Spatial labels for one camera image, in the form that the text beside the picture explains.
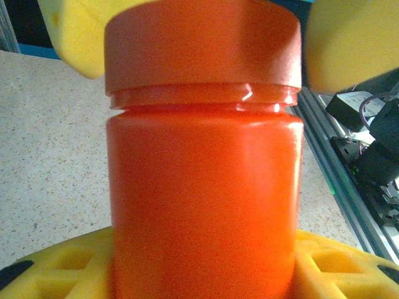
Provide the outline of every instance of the orange jar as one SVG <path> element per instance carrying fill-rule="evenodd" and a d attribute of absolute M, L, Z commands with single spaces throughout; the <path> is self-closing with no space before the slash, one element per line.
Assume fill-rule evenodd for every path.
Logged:
<path fill-rule="evenodd" d="M 258 0 L 160 0 L 105 33 L 117 299 L 284 298 L 303 124 L 300 33 Z"/>

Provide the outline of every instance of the jar body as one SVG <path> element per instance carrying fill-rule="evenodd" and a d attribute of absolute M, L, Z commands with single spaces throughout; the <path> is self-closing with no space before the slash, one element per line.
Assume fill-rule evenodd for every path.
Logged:
<path fill-rule="evenodd" d="M 118 299 L 284 298 L 302 121 L 275 105 L 141 107 L 107 123 Z"/>

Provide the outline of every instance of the speckled countertop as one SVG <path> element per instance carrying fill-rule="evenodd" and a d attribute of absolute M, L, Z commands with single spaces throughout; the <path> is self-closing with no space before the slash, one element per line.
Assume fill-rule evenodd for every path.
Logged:
<path fill-rule="evenodd" d="M 110 225 L 103 79 L 0 51 L 0 268 Z M 299 227 L 355 245 L 307 143 Z"/>

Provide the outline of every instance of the metal frame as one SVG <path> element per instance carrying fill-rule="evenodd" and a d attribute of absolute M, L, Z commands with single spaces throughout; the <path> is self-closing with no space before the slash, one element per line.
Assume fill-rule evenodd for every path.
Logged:
<path fill-rule="evenodd" d="M 0 50 L 21 53 L 4 0 L 0 0 Z"/>
<path fill-rule="evenodd" d="M 305 122 L 305 137 L 327 183 L 335 191 L 334 198 L 360 248 L 399 264 L 399 250 L 389 229 L 380 227 L 371 217 L 330 144 L 331 137 L 337 134 L 325 112 L 320 109 L 317 96 L 303 88 L 299 93 L 298 106 L 292 107 L 292 111 Z"/>

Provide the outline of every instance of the black rubber piece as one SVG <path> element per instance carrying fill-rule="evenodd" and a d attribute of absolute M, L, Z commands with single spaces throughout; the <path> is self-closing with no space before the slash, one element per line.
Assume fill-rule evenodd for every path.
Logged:
<path fill-rule="evenodd" d="M 399 270 L 383 265 L 379 265 L 378 269 L 399 285 Z"/>
<path fill-rule="evenodd" d="M 6 268 L 0 270 L 0 291 L 12 283 L 18 276 L 24 273 L 27 269 L 33 266 L 34 262 L 31 260 L 24 260 L 19 263 L 14 263 Z"/>

